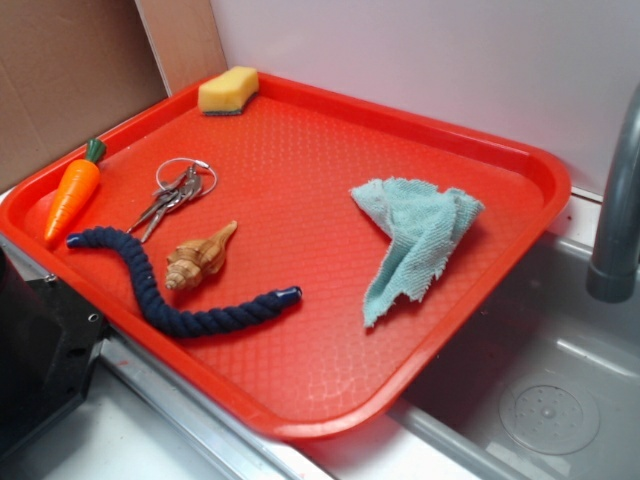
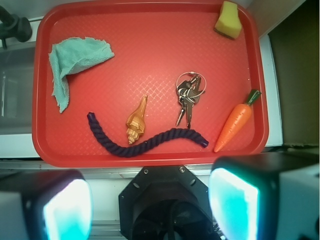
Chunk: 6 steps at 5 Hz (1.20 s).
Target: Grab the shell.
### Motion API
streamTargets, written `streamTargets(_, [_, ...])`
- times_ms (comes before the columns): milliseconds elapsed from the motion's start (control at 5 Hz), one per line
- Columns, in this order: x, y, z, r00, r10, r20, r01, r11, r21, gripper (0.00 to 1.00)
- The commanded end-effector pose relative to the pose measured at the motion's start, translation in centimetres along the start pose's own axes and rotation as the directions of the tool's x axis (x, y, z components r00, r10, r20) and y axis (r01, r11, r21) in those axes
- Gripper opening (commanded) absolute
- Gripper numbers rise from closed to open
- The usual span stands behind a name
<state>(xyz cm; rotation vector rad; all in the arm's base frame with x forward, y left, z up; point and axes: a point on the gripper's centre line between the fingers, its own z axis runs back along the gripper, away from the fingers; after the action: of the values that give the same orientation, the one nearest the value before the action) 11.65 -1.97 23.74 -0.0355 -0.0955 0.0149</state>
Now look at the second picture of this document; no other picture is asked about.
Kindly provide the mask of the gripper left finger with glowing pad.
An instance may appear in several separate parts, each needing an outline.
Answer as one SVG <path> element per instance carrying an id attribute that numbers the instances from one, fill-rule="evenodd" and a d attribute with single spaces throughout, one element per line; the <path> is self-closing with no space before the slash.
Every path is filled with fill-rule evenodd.
<path id="1" fill-rule="evenodd" d="M 91 187 L 78 170 L 0 177 L 2 240 L 87 240 L 92 221 Z"/>

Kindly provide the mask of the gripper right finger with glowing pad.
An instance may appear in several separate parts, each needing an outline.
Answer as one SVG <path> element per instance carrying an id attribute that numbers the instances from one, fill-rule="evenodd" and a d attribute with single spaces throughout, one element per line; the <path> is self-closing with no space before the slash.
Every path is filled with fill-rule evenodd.
<path id="1" fill-rule="evenodd" d="M 208 199 L 228 240 L 317 240 L 320 157 L 306 152 L 222 156 Z"/>

